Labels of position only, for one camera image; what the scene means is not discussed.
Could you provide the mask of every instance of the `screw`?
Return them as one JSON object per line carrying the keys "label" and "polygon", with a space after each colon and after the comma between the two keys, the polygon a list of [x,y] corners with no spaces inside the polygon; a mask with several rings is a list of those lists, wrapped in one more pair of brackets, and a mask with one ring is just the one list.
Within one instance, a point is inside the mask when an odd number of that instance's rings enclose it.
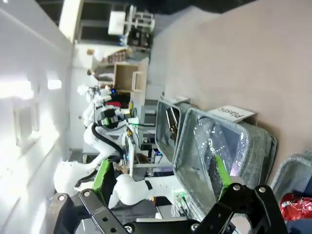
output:
{"label": "screw", "polygon": [[193,224],[193,225],[191,226],[191,231],[194,232],[198,226],[199,226],[198,223]]}
{"label": "screw", "polygon": [[261,193],[264,193],[264,192],[266,191],[266,189],[265,189],[264,187],[261,187],[261,188],[259,189],[259,191],[260,191]]}
{"label": "screw", "polygon": [[240,190],[240,186],[239,186],[238,184],[236,184],[236,185],[234,185],[233,189],[234,189],[235,191],[238,191],[238,190]]}
{"label": "screw", "polygon": [[90,192],[89,192],[89,191],[85,191],[85,192],[83,193],[83,195],[84,195],[84,196],[89,196],[89,195],[90,195]]}
{"label": "screw", "polygon": [[125,226],[125,229],[127,230],[128,233],[133,233],[133,229],[130,226]]}
{"label": "screw", "polygon": [[60,200],[60,201],[63,201],[64,199],[65,199],[64,195],[61,195],[61,196],[58,197],[58,200]]}

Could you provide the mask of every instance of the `plaid shirt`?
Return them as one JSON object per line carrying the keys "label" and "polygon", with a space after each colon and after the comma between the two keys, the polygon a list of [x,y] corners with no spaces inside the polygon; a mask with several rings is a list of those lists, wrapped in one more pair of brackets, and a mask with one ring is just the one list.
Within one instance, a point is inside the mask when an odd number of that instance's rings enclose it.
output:
{"label": "plaid shirt", "polygon": [[123,62],[128,58],[127,50],[119,50],[112,55],[103,58],[102,62],[104,63],[115,63],[115,62]]}

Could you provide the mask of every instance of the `beige floor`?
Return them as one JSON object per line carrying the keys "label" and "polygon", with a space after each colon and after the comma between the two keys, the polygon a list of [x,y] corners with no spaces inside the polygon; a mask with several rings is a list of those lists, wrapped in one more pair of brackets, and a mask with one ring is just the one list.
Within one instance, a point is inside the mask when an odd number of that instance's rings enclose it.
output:
{"label": "beige floor", "polygon": [[189,8],[155,39],[167,95],[259,113],[279,142],[270,181],[312,146],[311,22],[310,0],[260,0],[220,16]]}

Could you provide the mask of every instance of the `red foil wrapper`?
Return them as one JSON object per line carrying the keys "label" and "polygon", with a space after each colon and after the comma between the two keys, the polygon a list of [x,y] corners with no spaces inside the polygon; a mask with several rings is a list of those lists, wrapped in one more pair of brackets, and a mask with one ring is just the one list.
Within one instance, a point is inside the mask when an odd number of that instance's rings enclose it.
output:
{"label": "red foil wrapper", "polygon": [[312,218],[312,197],[297,197],[291,193],[285,194],[279,208],[284,220],[287,221]]}

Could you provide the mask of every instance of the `black hose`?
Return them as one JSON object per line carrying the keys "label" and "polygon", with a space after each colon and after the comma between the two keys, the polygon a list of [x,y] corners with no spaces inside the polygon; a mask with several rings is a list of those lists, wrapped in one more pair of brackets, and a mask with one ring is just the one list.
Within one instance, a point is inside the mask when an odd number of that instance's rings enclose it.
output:
{"label": "black hose", "polygon": [[115,142],[111,141],[110,139],[107,139],[106,137],[104,137],[100,133],[98,133],[96,131],[96,127],[97,127],[97,124],[93,123],[92,128],[91,128],[93,135],[96,138],[98,138],[99,140],[101,140],[101,141],[105,142],[106,144],[109,144],[110,146],[112,146],[119,153],[120,160],[124,159],[123,158],[123,150],[121,149],[121,147],[119,145],[117,145]]}

